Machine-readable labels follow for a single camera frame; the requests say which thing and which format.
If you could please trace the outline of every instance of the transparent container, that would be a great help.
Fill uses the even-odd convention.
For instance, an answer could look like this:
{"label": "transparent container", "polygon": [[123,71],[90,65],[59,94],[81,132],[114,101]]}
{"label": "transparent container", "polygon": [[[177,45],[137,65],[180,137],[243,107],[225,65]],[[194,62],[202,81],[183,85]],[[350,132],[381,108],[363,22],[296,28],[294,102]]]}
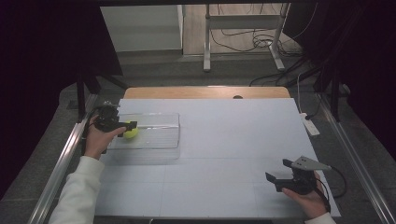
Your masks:
{"label": "transparent container", "polygon": [[107,148],[117,161],[174,160],[180,156],[178,113],[120,115],[120,122],[137,121],[132,138],[115,137]]}

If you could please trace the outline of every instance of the white sleeve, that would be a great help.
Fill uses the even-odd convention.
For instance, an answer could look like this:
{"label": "white sleeve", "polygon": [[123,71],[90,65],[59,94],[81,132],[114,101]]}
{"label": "white sleeve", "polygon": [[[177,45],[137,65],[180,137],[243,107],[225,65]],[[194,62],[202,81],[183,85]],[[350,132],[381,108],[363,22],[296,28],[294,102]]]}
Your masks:
{"label": "white sleeve", "polygon": [[305,224],[335,224],[335,221],[330,216],[330,213],[325,213],[320,217],[307,220]]}
{"label": "white sleeve", "polygon": [[81,157],[76,171],[67,177],[49,223],[93,223],[99,178],[104,168],[94,158]]}

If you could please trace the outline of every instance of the white tabletop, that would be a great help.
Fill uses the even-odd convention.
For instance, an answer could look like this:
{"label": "white tabletop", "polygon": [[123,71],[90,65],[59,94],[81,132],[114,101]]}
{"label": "white tabletop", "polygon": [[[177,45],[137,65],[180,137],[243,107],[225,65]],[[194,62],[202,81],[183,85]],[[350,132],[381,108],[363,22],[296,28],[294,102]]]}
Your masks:
{"label": "white tabletop", "polygon": [[[304,217],[265,179],[265,172],[291,178],[283,159],[318,160],[293,99],[131,99],[121,100],[119,111],[178,113],[180,157],[128,163],[115,161],[111,151],[103,155],[97,216]],[[332,195],[331,206],[339,217]]]}

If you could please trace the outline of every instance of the tennis ball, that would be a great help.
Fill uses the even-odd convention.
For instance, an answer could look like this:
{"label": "tennis ball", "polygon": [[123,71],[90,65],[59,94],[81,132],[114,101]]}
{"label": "tennis ball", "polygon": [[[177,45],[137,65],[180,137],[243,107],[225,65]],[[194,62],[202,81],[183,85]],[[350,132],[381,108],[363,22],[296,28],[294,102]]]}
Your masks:
{"label": "tennis ball", "polygon": [[134,128],[134,129],[132,129],[131,131],[125,132],[125,133],[123,134],[123,137],[124,137],[124,138],[133,138],[133,137],[135,137],[135,136],[137,135],[138,132],[139,132],[139,130],[138,130],[137,127],[136,127],[136,128]]}

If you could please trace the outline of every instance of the person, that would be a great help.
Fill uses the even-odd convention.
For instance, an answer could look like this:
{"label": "person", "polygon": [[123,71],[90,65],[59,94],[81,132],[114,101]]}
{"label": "person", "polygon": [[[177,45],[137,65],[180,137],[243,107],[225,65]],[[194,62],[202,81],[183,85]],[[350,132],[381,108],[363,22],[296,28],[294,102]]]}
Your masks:
{"label": "person", "polygon": [[[124,127],[110,133],[103,133],[90,125],[84,155],[80,158],[78,168],[67,177],[61,197],[49,223],[93,223],[96,198],[99,193],[99,178],[105,166],[99,161],[102,152],[106,150],[111,140],[124,133]],[[334,220],[326,211],[321,198],[313,191],[307,195],[299,195],[289,189],[283,193],[297,202],[304,210],[309,220],[305,224],[334,224]]]}

